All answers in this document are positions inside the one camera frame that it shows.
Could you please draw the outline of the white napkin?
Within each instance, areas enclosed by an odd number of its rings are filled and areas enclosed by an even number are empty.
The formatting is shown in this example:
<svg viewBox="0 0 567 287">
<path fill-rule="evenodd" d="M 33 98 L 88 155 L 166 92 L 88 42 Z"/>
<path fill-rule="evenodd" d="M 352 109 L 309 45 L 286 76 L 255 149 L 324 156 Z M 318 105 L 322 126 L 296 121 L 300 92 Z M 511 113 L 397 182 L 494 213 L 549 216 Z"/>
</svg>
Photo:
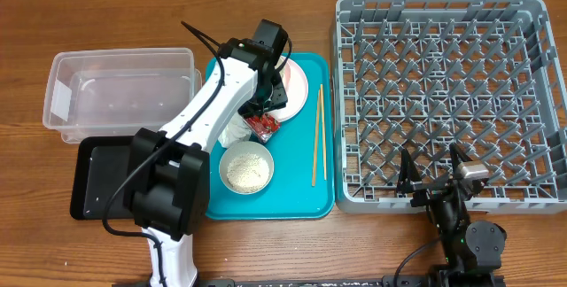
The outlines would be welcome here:
<svg viewBox="0 0 567 287">
<path fill-rule="evenodd" d="M 236 113 L 221 132 L 218 142 L 223 148 L 228 149 L 235 143 L 248 141 L 251 136 L 252 130 L 246 124 L 245 120 Z"/>
</svg>

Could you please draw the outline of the red snack wrapper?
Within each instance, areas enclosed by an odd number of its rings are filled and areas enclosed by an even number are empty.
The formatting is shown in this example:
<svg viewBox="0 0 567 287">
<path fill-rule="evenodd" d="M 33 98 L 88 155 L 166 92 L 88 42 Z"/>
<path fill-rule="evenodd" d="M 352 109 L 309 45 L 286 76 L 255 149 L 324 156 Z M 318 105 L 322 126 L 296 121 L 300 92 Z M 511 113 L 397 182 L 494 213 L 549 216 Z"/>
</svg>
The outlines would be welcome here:
<svg viewBox="0 0 567 287">
<path fill-rule="evenodd" d="M 268 142 L 281 127 L 281 123 L 268 113 L 246 118 L 245 123 L 263 144 Z"/>
</svg>

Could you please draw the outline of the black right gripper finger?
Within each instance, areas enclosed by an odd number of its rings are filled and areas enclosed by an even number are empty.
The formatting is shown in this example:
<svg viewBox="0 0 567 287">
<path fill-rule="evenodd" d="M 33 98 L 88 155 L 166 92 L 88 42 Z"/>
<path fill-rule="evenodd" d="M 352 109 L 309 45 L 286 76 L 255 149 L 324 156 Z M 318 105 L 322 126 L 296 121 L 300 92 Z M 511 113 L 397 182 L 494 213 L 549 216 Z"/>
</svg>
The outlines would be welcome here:
<svg viewBox="0 0 567 287">
<path fill-rule="evenodd" d="M 449 152 L 451 156 L 451 165 L 454 172 L 458 171 L 458 166 L 463 162 L 472 161 L 463 149 L 457 143 L 449 144 Z"/>
<path fill-rule="evenodd" d="M 399 193 L 411 193 L 421 184 L 421 176 L 409 151 L 404 149 L 400 152 L 400 155 L 400 172 L 396 190 Z"/>
</svg>

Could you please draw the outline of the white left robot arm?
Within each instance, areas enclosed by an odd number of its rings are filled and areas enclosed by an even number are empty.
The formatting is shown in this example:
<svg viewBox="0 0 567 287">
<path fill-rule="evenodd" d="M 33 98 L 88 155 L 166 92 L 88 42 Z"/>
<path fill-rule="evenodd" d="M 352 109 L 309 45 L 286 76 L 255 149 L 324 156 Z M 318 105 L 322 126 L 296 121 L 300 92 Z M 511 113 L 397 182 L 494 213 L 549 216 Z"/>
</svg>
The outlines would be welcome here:
<svg viewBox="0 0 567 287">
<path fill-rule="evenodd" d="M 251 38 L 218 43 L 187 25 L 214 55 L 198 94 L 158 131 L 139 129 L 129 145 L 128 174 L 105 204 L 102 224 L 117 237 L 149 243 L 149 286 L 196 286 L 192 236 L 208 208 L 210 153 L 231 117 L 281 109 L 280 72 L 292 52 L 284 28 L 260 21 Z"/>
</svg>

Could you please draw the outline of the white rice pile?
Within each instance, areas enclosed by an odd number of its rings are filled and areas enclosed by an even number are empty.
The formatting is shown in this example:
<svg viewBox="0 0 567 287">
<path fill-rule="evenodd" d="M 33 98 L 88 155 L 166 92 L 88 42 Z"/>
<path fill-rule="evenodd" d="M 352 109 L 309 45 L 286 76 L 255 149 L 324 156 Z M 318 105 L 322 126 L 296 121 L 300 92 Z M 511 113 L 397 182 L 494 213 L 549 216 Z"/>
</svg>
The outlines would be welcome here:
<svg viewBox="0 0 567 287">
<path fill-rule="evenodd" d="M 254 153 L 236 156 L 230 161 L 227 178 L 230 186 L 240 193 L 254 193 L 269 181 L 270 168 L 267 161 Z"/>
</svg>

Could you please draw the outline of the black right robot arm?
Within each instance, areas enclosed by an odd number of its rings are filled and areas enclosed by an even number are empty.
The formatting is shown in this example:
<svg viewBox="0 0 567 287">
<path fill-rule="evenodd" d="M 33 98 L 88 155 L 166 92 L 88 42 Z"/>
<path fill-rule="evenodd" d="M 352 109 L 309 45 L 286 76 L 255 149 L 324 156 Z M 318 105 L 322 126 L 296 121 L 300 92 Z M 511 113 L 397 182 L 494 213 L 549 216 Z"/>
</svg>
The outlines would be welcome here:
<svg viewBox="0 0 567 287">
<path fill-rule="evenodd" d="M 488 167 L 449 146 L 452 174 L 444 182 L 424 183 L 407 150 L 401 152 L 397 191 L 411 194 L 410 205 L 424 207 L 439 237 L 410 253 L 396 268 L 389 286 L 503 286 L 504 278 L 494 271 L 501 267 L 507 232 L 490 221 L 472 221 L 466 201 L 485 187 Z M 402 276 L 401 270 L 419 253 L 441 244 L 446 262 L 433 265 L 427 275 Z"/>
</svg>

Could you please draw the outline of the grey bowl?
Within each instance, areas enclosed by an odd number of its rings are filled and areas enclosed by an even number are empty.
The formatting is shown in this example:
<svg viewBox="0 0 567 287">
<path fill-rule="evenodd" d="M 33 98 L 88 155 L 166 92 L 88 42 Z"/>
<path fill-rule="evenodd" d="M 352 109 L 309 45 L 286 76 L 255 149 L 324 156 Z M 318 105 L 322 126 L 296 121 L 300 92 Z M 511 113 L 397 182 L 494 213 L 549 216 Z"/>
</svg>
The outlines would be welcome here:
<svg viewBox="0 0 567 287">
<path fill-rule="evenodd" d="M 233 144 L 221 156 L 221 181 L 232 192 L 252 195 L 270 183 L 275 163 L 269 150 L 251 141 Z"/>
</svg>

